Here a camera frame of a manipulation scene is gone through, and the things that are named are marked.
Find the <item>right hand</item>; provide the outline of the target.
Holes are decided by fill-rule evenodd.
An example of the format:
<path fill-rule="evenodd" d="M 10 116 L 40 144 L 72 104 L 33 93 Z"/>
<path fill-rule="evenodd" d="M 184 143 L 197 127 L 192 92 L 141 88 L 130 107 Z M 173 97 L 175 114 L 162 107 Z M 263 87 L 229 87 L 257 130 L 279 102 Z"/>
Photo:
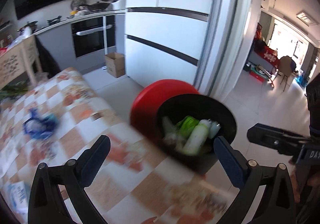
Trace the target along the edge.
<path fill-rule="evenodd" d="M 293 162 L 291 158 L 289 164 L 293 166 L 293 170 L 290 175 L 292 183 L 293 195 L 295 203 L 300 202 L 301 192 L 305 184 L 310 187 L 319 187 L 319 169 L 310 175 L 310 167 L 308 165 L 298 165 Z"/>

